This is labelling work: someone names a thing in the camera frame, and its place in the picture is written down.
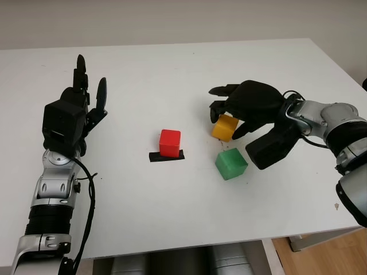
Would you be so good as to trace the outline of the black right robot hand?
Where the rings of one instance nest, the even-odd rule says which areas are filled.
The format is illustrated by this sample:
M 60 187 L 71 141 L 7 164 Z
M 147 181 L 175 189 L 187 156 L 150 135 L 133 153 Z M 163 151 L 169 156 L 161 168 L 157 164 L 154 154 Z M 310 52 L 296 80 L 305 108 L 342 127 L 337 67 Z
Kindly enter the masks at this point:
M 227 98 L 214 101 L 209 106 L 212 123 L 216 123 L 220 115 L 226 112 L 243 122 L 234 131 L 233 140 L 254 132 L 266 124 L 274 123 L 285 102 L 276 88 L 253 80 L 214 87 L 209 94 Z

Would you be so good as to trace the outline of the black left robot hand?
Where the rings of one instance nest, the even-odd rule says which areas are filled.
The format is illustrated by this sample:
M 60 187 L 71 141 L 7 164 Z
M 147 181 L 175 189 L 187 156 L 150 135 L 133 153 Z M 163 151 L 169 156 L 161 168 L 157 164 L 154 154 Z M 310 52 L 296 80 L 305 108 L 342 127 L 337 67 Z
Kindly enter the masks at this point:
M 85 138 L 107 116 L 106 101 L 107 80 L 103 77 L 97 89 L 96 107 L 88 109 L 88 75 L 85 59 L 78 55 L 73 85 L 67 87 L 58 100 L 44 108 L 44 148 L 66 157 L 84 156 L 87 150 Z

